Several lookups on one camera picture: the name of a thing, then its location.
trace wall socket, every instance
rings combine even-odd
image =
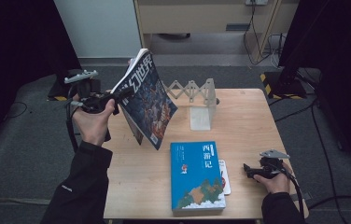
[[[247,6],[252,6],[253,4],[256,6],[266,6],[268,5],[268,0],[246,0]]]

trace magazine cover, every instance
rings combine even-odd
[[[170,150],[172,210],[224,209],[216,142],[174,142]]]
[[[144,135],[140,132],[140,130],[137,128],[137,126],[135,126],[134,122],[132,121],[130,116],[125,112],[123,107],[120,107],[120,108],[123,112],[123,115],[126,118],[127,123],[129,124],[129,127],[133,133],[135,140],[137,140],[138,145],[141,145],[141,143],[143,142]]]
[[[134,95],[122,100],[119,105],[131,129],[133,130],[133,125],[130,121],[156,149],[159,149],[167,125],[177,107],[167,95],[148,49],[140,49],[137,57],[131,60],[125,76],[112,92],[131,86]],[[138,134],[135,131],[133,134],[137,139]]]

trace blue book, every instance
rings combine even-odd
[[[174,142],[170,151],[172,210],[224,209],[216,142]]]

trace person's right hand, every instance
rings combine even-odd
[[[283,166],[290,174],[292,174],[292,171],[287,164],[283,163]],[[263,184],[272,194],[279,192],[289,193],[290,180],[284,174],[278,174],[272,179],[267,179],[261,175],[254,175],[253,177],[255,180]]]
[[[98,114],[89,114],[78,108],[73,116],[79,128],[83,141],[101,146],[105,141],[105,134],[108,130],[108,118],[115,110],[115,101],[109,100],[105,110]]]

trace black jacket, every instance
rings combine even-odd
[[[300,212],[286,192],[268,194],[262,202],[265,224],[304,224]]]
[[[103,223],[112,151],[82,142],[41,223]]]

